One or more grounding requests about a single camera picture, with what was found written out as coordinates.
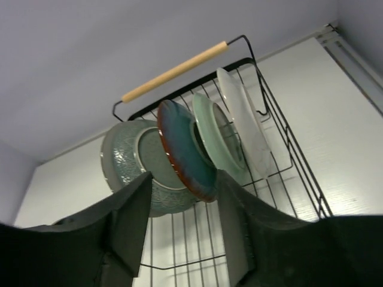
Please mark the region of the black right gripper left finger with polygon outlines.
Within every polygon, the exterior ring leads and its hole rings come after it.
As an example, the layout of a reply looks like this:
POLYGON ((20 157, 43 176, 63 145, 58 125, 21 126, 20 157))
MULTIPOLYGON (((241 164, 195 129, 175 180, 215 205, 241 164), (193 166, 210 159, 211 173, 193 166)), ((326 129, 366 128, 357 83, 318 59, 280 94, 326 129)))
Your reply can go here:
POLYGON ((2 286, 131 286, 138 276, 152 175, 53 225, 1 225, 2 286))

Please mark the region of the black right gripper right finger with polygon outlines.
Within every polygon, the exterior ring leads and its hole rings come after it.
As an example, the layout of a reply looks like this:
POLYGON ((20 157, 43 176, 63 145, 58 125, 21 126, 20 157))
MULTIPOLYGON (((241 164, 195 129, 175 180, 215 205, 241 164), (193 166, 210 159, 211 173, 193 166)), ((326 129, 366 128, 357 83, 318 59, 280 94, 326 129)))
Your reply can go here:
POLYGON ((382 216, 316 222, 276 210, 217 173, 232 286, 381 286, 382 216))

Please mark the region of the red floral plate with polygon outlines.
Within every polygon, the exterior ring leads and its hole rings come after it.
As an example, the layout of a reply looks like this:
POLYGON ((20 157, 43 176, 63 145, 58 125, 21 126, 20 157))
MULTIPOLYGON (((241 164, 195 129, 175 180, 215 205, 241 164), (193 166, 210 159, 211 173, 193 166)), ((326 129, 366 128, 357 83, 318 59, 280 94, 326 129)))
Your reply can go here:
POLYGON ((152 173, 152 218, 183 212, 197 202, 170 164, 156 121, 125 121, 107 131, 101 145, 101 166, 114 193, 141 174, 152 173))

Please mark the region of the dark teal brown-rimmed plate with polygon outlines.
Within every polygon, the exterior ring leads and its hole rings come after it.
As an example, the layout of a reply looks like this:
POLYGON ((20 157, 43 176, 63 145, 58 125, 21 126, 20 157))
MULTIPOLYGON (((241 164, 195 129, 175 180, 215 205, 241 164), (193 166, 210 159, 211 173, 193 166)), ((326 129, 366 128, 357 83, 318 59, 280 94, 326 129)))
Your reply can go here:
POLYGON ((193 114, 173 100, 164 100, 157 111, 157 125, 165 153, 181 182, 199 200, 216 200, 217 169, 206 152, 193 114))

